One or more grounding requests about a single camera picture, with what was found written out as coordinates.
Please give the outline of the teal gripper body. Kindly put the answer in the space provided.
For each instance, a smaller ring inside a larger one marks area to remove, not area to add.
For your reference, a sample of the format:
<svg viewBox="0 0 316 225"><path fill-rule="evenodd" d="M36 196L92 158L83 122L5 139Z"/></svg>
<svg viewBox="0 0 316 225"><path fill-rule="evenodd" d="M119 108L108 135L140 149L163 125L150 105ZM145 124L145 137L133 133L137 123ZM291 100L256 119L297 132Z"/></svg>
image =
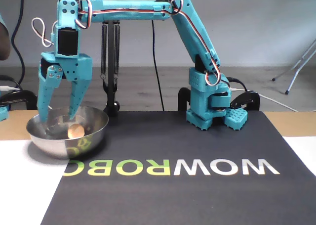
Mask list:
<svg viewBox="0 0 316 225"><path fill-rule="evenodd" d="M68 81L91 80L92 58L81 53L78 58L56 57L54 52L42 52L41 72L45 79Z"/></svg>

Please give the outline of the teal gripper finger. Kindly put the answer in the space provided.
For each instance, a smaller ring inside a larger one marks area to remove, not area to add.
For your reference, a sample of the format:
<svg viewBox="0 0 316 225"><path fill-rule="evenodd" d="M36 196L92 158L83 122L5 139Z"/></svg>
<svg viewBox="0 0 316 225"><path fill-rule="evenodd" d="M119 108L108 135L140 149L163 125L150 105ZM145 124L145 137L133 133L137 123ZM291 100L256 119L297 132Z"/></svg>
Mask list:
<svg viewBox="0 0 316 225"><path fill-rule="evenodd" d="M71 120L75 117L90 83L91 80L72 81L72 92L69 107L69 117Z"/></svg>
<svg viewBox="0 0 316 225"><path fill-rule="evenodd" d="M46 70L46 77L43 76L41 68L39 68L39 91L37 108L39 112L39 118L42 122L47 121L49 105L53 92L60 86L63 71L59 70L60 66L57 64L49 65Z"/></svg>

